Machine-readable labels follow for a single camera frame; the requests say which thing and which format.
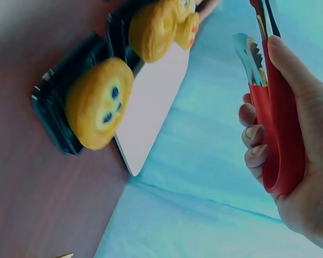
finger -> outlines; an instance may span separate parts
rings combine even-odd
[[[264,140],[264,128],[262,125],[247,127],[242,133],[242,141],[248,148],[262,144]]]
[[[323,83],[309,71],[281,38],[271,36],[268,40],[268,50],[271,62],[287,80],[297,98],[319,90],[323,91]]]
[[[251,94],[247,93],[243,96],[243,102],[252,105]]]
[[[265,162],[267,155],[268,155],[268,147],[266,145],[259,145],[255,148],[251,148],[247,150],[244,156],[245,163],[249,168],[252,176],[262,186],[263,186],[262,164]],[[277,203],[280,198],[280,195],[271,194],[271,197],[273,198],[274,202]]]
[[[245,164],[249,169],[257,168],[261,166],[266,160],[268,155],[267,145],[258,145],[254,148],[250,148],[245,153]]]
[[[256,120],[256,110],[251,104],[243,104],[239,108],[239,120],[243,126],[253,125]]]

black plastic tray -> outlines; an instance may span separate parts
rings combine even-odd
[[[31,95],[33,109],[63,154],[77,155],[83,149],[66,120],[64,102],[67,89],[85,70],[109,57],[106,39],[94,33],[44,74],[34,87]]]
[[[154,1],[129,0],[108,15],[106,28],[110,56],[116,56],[125,61],[134,75],[140,71],[144,61],[129,47],[128,32],[130,21],[141,7]]]

blue icing dot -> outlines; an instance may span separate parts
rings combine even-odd
[[[117,98],[117,96],[118,96],[118,88],[116,86],[113,87],[113,91],[111,93],[111,96],[112,96],[113,99]]]
[[[118,107],[117,107],[117,110],[119,111],[121,109],[121,107],[122,107],[122,103],[120,102]]]
[[[108,113],[105,117],[104,117],[104,119],[103,119],[103,123],[107,123],[107,122],[109,122],[110,120],[111,120],[111,118],[113,117],[113,114],[110,112],[110,113]]]

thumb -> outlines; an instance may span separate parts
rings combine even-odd
[[[323,83],[309,71],[281,38],[274,35],[269,38],[268,52],[271,62],[284,76],[297,98],[323,91]]]

pastry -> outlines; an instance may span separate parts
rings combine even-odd
[[[177,28],[174,0],[142,7],[129,26],[129,45],[146,63],[161,59],[171,47]]]
[[[174,0],[174,2],[179,23],[184,22],[190,13],[195,12],[195,0]]]
[[[199,30],[200,18],[199,13],[191,13],[188,18],[178,25],[175,41],[183,48],[188,50],[192,47],[195,41],[195,36]]]
[[[65,113],[81,144],[95,151],[110,142],[126,111],[133,81],[128,65],[111,58],[84,72],[69,89]]]

